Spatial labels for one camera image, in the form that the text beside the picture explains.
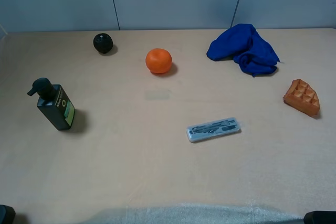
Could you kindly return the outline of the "orange waffle piece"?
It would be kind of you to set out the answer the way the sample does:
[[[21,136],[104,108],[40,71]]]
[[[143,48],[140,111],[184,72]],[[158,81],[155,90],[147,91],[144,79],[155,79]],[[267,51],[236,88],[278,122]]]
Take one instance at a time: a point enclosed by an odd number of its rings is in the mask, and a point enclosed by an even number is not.
[[[301,79],[293,80],[283,96],[284,103],[308,115],[317,116],[320,112],[320,102],[317,93],[308,83]]]

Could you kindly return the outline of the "black object bottom right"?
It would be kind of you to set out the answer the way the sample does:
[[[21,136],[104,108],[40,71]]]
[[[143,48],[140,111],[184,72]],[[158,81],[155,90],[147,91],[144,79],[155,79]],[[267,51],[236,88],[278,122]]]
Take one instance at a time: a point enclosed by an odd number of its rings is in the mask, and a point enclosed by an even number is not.
[[[306,213],[304,224],[336,224],[336,211],[312,211]]]

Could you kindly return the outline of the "black object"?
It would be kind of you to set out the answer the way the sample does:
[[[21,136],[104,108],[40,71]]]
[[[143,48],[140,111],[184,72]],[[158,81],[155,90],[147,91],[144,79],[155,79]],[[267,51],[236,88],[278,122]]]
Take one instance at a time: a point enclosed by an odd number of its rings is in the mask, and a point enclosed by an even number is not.
[[[304,224],[336,224],[336,211],[312,211],[306,213]]]
[[[15,219],[15,210],[7,205],[0,205],[0,224],[12,224]]]

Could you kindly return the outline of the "black object bottom left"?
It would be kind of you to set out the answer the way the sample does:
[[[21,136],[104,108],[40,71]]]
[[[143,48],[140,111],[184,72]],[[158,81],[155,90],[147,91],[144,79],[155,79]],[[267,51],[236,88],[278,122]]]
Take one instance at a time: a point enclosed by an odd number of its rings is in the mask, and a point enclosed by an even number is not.
[[[15,210],[7,205],[0,205],[0,224],[12,224],[15,219]]]

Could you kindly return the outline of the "orange fruit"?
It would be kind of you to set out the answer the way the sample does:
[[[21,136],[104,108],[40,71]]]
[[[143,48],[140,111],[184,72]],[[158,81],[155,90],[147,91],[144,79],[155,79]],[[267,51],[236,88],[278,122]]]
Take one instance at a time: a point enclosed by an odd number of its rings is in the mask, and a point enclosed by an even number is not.
[[[168,72],[172,67],[172,63],[171,54],[162,48],[151,49],[145,58],[147,68],[154,74]]]

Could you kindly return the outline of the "clear compass case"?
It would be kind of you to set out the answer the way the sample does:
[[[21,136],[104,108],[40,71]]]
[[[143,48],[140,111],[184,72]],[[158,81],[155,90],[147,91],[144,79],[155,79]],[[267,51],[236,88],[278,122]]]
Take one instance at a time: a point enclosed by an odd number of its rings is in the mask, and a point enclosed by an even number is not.
[[[212,138],[235,134],[240,131],[240,124],[236,118],[193,125],[186,128],[186,134],[191,143],[201,142]]]

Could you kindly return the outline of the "black ball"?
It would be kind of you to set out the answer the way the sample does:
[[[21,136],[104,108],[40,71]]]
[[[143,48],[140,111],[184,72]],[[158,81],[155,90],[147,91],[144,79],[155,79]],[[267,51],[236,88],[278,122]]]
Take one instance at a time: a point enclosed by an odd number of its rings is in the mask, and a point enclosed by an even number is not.
[[[99,33],[93,39],[94,48],[102,54],[107,54],[113,48],[113,40],[106,33]]]

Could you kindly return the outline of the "blue cloth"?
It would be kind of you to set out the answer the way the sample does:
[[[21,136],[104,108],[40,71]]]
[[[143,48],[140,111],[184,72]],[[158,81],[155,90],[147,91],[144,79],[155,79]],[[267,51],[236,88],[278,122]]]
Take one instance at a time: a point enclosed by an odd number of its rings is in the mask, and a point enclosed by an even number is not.
[[[242,72],[253,77],[277,70],[279,57],[252,24],[237,24],[211,42],[206,53],[212,61],[233,59]]]

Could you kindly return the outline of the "black pump bottle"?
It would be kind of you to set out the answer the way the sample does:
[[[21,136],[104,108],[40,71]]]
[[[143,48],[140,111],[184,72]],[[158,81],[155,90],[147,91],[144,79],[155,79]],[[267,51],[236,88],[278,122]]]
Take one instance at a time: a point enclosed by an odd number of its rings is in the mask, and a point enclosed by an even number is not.
[[[52,84],[47,78],[38,78],[27,92],[39,95],[37,108],[59,131],[71,128],[75,107],[60,84]]]

